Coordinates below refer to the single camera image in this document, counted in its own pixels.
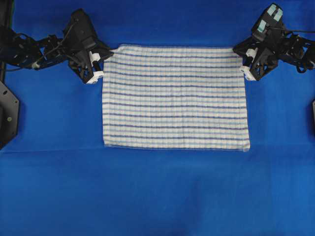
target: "blue fabric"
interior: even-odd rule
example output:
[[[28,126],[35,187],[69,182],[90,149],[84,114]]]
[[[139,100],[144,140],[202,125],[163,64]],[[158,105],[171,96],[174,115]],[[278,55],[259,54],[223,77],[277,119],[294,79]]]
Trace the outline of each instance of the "blue fabric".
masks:
[[[314,1],[277,3],[288,28],[314,30]],[[83,7],[112,48],[232,46],[269,4],[17,0],[13,28],[61,36]],[[315,71],[280,63],[246,82],[247,153],[104,148],[102,83],[83,85],[66,63],[8,73],[6,83],[21,116],[19,136],[1,151],[1,236],[315,234]]]

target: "blue stripe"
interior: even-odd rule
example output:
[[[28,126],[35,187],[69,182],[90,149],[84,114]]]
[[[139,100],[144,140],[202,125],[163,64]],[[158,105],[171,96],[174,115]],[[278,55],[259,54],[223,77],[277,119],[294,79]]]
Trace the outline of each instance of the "blue stripe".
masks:
[[[137,117],[137,118],[207,118],[207,119],[247,119],[247,117],[214,117],[214,116],[145,116],[145,115],[130,115],[119,113],[103,113],[103,115],[118,116],[118,117]]]
[[[148,112],[148,113],[203,113],[203,114],[235,114],[235,115],[246,115],[247,112],[241,112],[241,111],[236,111],[236,112],[222,112],[222,111],[195,111],[195,110],[182,110],[180,109],[179,111],[176,111],[174,109],[168,109],[168,110],[161,110],[158,109],[157,111],[153,111],[153,110],[131,110],[131,109],[122,109],[122,108],[116,108],[116,107],[110,107],[111,111],[115,111],[115,112],[134,112],[134,113],[142,113],[142,112]]]
[[[140,44],[132,44],[132,43],[123,43],[119,47],[138,47],[138,48],[161,48],[161,49],[170,49],[170,48],[178,48],[178,49],[186,49],[186,48],[192,48],[192,49],[232,49],[229,46],[226,47],[212,47],[212,46],[165,46],[165,45],[140,45]]]
[[[249,139],[237,138],[217,138],[217,137],[150,137],[150,136],[135,136],[135,135],[110,135],[106,134],[104,137],[112,138],[132,138],[132,139],[194,139],[194,140],[226,140],[226,141],[248,141]]]
[[[144,145],[169,145],[169,142],[142,142],[142,141],[112,141],[112,140],[106,140],[104,139],[105,142],[112,142],[112,143],[128,143],[128,144],[144,144]],[[245,145],[241,145],[241,144],[233,144],[233,143],[210,143],[210,142],[206,142],[206,143],[193,143],[193,142],[187,142],[187,141],[183,141],[180,143],[174,143],[174,145],[220,145],[220,146],[226,146],[226,147],[245,147]]]
[[[236,79],[244,78],[244,76],[202,76],[202,75],[143,75],[143,74],[129,74],[117,71],[107,70],[106,73],[125,75],[132,77],[149,77],[149,78],[203,78],[203,79]]]
[[[225,56],[225,57],[203,57],[203,56],[149,56],[149,55],[136,55],[129,53],[115,53],[122,56],[140,57],[140,58],[170,58],[170,59],[183,59],[183,58],[200,58],[200,59],[229,59],[240,58],[239,56]]]
[[[110,117],[110,121],[116,121],[116,122],[132,122],[132,123],[150,123],[154,122],[155,124],[205,124],[208,121],[194,121],[194,120],[185,120],[185,121],[174,121],[174,120],[132,120],[132,119],[115,119]],[[243,122],[213,122],[211,121],[211,125],[213,124],[222,124],[222,125],[246,125],[247,120],[244,119]]]
[[[145,88],[205,88],[205,89],[244,89],[244,86],[199,86],[199,85],[136,85],[129,83],[120,83],[113,81],[105,81],[103,84],[114,84],[134,87],[145,87]]]
[[[113,94],[121,96],[132,96],[132,97],[199,97],[199,98],[224,98],[224,99],[240,99],[246,98],[245,96],[204,96],[204,95],[145,95],[145,94],[130,94],[122,92],[102,92],[103,94]]]
[[[109,97],[109,98],[106,98],[107,95],[104,95],[104,99],[110,99],[110,100],[113,100],[113,101],[122,101],[122,102],[137,102],[137,103],[144,103],[144,102],[149,102],[149,103],[174,103],[174,102],[181,102],[181,103],[193,103],[193,102],[197,102],[197,103],[206,103],[206,104],[211,104],[211,103],[224,103],[224,104],[240,104],[240,103],[245,103],[246,100],[243,100],[243,101],[240,101],[240,100],[236,100],[236,101],[200,101],[199,99],[183,99],[183,98],[180,98],[179,101],[176,101],[175,99],[176,98],[173,98],[173,99],[166,99],[166,100],[159,100],[159,101],[156,101],[156,100],[146,100],[146,99],[140,99],[140,100],[137,100],[137,99],[132,99],[130,97],[128,98],[121,98],[121,97]]]
[[[142,82],[142,83],[196,83],[196,84],[224,84],[224,85],[243,85],[244,84],[244,77],[240,78],[234,78],[234,79],[224,79],[220,81],[214,81],[214,80],[148,80],[148,79],[132,79],[132,78],[124,78],[124,77],[116,77],[116,76],[107,76],[105,73],[105,80],[113,79],[113,80],[123,80],[123,81],[132,81],[132,82]]]
[[[140,70],[140,69],[130,69],[129,67],[119,67],[119,66],[111,66],[110,69],[115,69],[115,70],[126,70],[126,71],[134,71],[134,72],[163,72],[163,73],[216,73],[216,74],[240,74],[241,72],[239,70],[220,70],[220,71],[197,71],[197,70],[153,70],[153,69],[148,69],[148,70]]]
[[[155,68],[200,68],[200,69],[232,69],[232,68],[240,68],[240,66],[195,66],[195,65],[137,65],[137,64],[129,64],[129,63],[122,63],[122,62],[117,62],[117,61],[104,61],[104,63],[113,63],[113,64],[118,64],[118,65],[126,65],[126,66],[136,66],[136,67],[155,67]]]
[[[124,146],[124,145],[113,145],[106,144],[108,148],[129,148],[129,149],[139,149],[139,150],[204,150],[204,151],[247,151],[248,148],[190,148],[190,147],[137,147],[137,146]]]
[[[231,50],[229,50],[229,51],[219,51],[219,50],[217,50],[217,51],[201,51],[201,52],[197,52],[197,51],[191,51],[191,52],[187,52],[187,51],[185,51],[185,52],[183,52],[183,51],[153,51],[153,50],[150,50],[150,51],[148,51],[148,50],[143,50],[143,49],[140,49],[140,50],[137,50],[137,49],[133,49],[133,48],[131,48],[131,47],[128,47],[128,48],[124,48],[123,49],[124,51],[130,51],[130,52],[136,52],[136,53],[162,53],[162,54],[170,54],[170,53],[178,53],[178,54],[235,54],[234,52],[233,52],[233,50],[231,49]]]
[[[104,130],[108,130],[109,132],[113,132],[113,133],[139,133],[139,134],[152,134],[152,133],[155,133],[155,134],[174,134],[174,135],[182,135],[183,134],[183,131],[182,130],[179,130],[179,131],[176,131],[176,130],[172,130],[170,132],[167,132],[167,131],[144,131],[144,130],[120,130],[120,129],[107,129],[107,128],[104,128]],[[200,132],[200,131],[193,131],[193,132],[188,132],[185,130],[185,134],[208,134],[208,135],[235,135],[235,136],[242,136],[242,135],[248,135],[248,132],[245,132],[245,133],[230,133],[230,132]]]
[[[161,108],[180,108],[180,107],[191,107],[191,108],[217,108],[217,109],[246,109],[246,107],[229,107],[229,106],[201,106],[201,105],[136,105],[136,104],[126,104],[117,102],[102,102],[103,105],[119,105],[119,106],[129,106],[129,107],[161,107]]]
[[[163,92],[168,92],[168,93],[173,93],[173,92],[180,92],[180,93],[192,93],[192,92],[198,92],[198,93],[209,93],[209,94],[217,94],[217,93],[229,93],[229,94],[236,94],[236,93],[239,93],[240,91],[239,90],[236,90],[236,91],[214,91],[214,90],[211,90],[211,89],[208,89],[208,90],[173,90],[173,88],[171,89],[163,89],[163,90],[160,90],[160,89],[155,89],[155,90],[147,90],[147,89],[132,89],[132,88],[120,88],[120,87],[112,87],[112,86],[109,86],[109,87],[106,87],[106,89],[110,89],[110,90],[119,90],[119,91],[130,91],[130,92],[142,92],[142,93],[146,93],[146,92],[154,92],[154,93],[163,93]]]
[[[148,63],[154,63],[154,64],[166,64],[166,65],[172,65],[172,64],[239,64],[241,65],[242,64],[242,61],[240,59],[212,59],[212,60],[207,60],[207,61],[200,61],[200,60],[189,60],[189,61],[186,61],[186,60],[169,60],[169,59],[159,59],[159,60],[156,60],[156,59],[139,59],[139,58],[124,58],[124,57],[120,57],[120,56],[116,56],[114,58],[110,58],[109,60],[114,60],[114,59],[117,59],[121,62],[124,62],[124,63],[130,63],[130,62],[141,62],[141,63],[145,63],[145,64],[148,64]]]
[[[146,126],[146,125],[131,125],[131,124],[109,124],[103,126],[115,127],[130,127],[130,128],[148,128],[148,129],[224,129],[224,130],[247,130],[247,127],[230,128],[230,127],[213,127],[213,126]]]

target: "table surface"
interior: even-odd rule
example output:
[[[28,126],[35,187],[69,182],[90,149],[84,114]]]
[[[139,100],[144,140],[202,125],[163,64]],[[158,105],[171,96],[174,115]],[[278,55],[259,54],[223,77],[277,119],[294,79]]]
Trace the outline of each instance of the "table surface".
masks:
[[[270,1],[16,0],[13,29],[62,36],[84,8],[111,48],[233,46]],[[279,0],[288,29],[315,30],[315,1]],[[305,35],[315,39],[315,35]],[[18,136],[0,152],[0,235],[315,234],[315,72],[246,82],[248,152],[105,148],[101,81],[66,62],[7,73]]]

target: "striped towel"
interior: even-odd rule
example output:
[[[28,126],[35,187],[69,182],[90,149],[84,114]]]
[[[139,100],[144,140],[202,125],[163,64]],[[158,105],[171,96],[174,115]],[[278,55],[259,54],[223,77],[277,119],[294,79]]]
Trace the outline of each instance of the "striped towel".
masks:
[[[231,48],[122,45],[104,62],[106,146],[250,148],[242,58]]]

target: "blue cloth background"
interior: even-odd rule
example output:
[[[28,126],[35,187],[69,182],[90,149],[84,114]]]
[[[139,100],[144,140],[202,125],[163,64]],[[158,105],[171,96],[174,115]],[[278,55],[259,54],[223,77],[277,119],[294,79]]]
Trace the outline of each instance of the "blue cloth background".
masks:
[[[13,28],[36,39],[91,16],[110,47],[233,46],[266,0],[16,0]],[[315,29],[315,1],[280,0],[290,29]],[[19,135],[1,151],[0,235],[315,234],[315,72],[279,67],[246,82],[251,149],[104,148],[101,86],[66,63],[7,73],[21,100]]]

